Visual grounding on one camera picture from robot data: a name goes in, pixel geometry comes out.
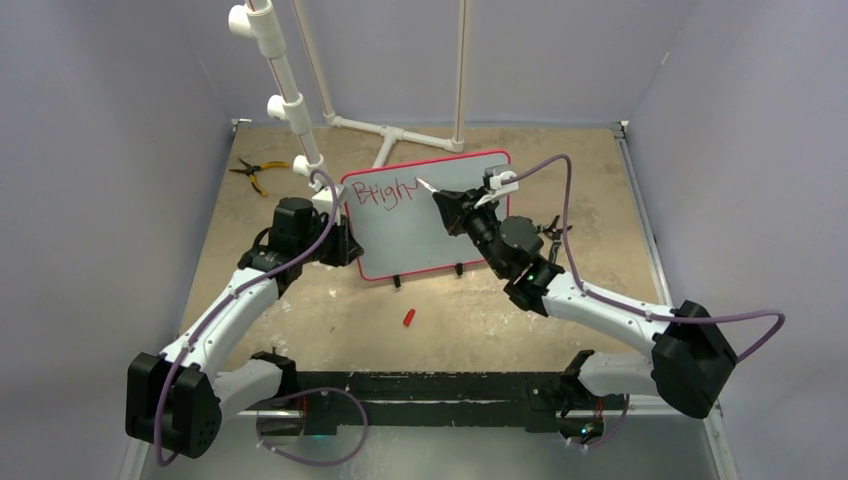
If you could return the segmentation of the red white marker pen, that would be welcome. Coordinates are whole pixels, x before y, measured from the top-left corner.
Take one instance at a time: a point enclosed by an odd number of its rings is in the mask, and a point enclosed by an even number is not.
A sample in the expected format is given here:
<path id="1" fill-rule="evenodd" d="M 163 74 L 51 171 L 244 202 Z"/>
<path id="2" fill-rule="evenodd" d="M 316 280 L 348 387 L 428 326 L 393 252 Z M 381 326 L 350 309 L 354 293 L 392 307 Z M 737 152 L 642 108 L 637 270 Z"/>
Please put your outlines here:
<path id="1" fill-rule="evenodd" d="M 416 182 L 421 185 L 424 189 L 429 191 L 430 193 L 438 193 L 438 189 L 436 189 L 433 185 L 428 183 L 426 180 L 416 177 Z"/>

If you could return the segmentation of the red marker cap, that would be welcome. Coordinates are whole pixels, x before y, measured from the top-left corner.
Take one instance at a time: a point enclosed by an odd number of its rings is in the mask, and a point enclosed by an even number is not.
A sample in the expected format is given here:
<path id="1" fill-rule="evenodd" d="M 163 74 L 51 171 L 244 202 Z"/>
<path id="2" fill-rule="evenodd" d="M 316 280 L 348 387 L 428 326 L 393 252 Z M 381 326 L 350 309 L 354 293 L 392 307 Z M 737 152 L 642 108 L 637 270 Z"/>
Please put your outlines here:
<path id="1" fill-rule="evenodd" d="M 406 313 L 406 315 L 404 316 L 404 319 L 403 319 L 403 322 L 402 322 L 403 326 L 404 326 L 404 327 L 406 327 L 406 328 L 408 328 L 408 327 L 411 325 L 411 323 L 412 323 L 412 321 L 413 321 L 413 319 L 414 319 L 415 315 L 416 315 L 416 310 L 415 310 L 415 309 L 410 309 L 410 310 Z"/>

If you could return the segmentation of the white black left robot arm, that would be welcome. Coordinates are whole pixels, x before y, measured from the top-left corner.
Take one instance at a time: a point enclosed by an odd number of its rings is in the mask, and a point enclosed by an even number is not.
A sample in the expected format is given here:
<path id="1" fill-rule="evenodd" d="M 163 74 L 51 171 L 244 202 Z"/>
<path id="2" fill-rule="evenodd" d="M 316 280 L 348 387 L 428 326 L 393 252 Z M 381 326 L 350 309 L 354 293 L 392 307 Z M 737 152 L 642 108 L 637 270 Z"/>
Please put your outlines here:
<path id="1" fill-rule="evenodd" d="M 240 368 L 224 361 L 250 327 L 318 262 L 344 267 L 363 250 L 337 200 L 286 197 L 272 223 L 240 257 L 213 304 L 183 334 L 156 354 L 141 352 L 127 370 L 126 434 L 153 446 L 157 461 L 196 459 L 212 445 L 223 423 L 267 402 L 284 409 L 300 396 L 296 364 L 258 352 Z"/>

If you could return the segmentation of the pink-rimmed whiteboard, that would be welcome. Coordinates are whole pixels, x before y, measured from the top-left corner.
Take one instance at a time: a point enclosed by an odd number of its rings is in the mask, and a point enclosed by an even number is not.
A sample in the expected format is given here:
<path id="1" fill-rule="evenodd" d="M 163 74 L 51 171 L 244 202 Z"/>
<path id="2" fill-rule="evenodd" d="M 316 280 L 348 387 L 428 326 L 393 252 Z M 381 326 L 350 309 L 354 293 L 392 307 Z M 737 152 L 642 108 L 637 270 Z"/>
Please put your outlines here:
<path id="1" fill-rule="evenodd" d="M 345 214 L 364 250 L 360 276 L 376 281 L 482 262 L 467 236 L 448 235 L 432 192 L 419 181 L 462 192 L 480 187 L 487 168 L 511 162 L 508 152 L 490 150 L 344 175 Z"/>

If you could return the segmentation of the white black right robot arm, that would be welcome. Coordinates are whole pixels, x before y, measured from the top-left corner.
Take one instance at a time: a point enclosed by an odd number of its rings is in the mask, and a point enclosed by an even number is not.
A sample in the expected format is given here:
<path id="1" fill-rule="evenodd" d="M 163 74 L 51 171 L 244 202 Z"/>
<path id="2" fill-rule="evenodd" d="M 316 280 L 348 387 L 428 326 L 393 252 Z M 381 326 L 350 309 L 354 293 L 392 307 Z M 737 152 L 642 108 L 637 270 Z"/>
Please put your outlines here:
<path id="1" fill-rule="evenodd" d="M 571 320 L 619 340 L 634 356 L 590 352 L 574 360 L 561 381 L 564 399 L 584 407 L 610 394 L 652 395 L 678 412 L 706 418 L 739 357 L 701 305 L 677 308 L 603 294 L 579 285 L 562 266 L 541 255 L 543 241 L 531 219 L 499 219 L 479 206 L 482 188 L 437 190 L 432 198 L 447 233 L 467 236 L 519 309 Z"/>

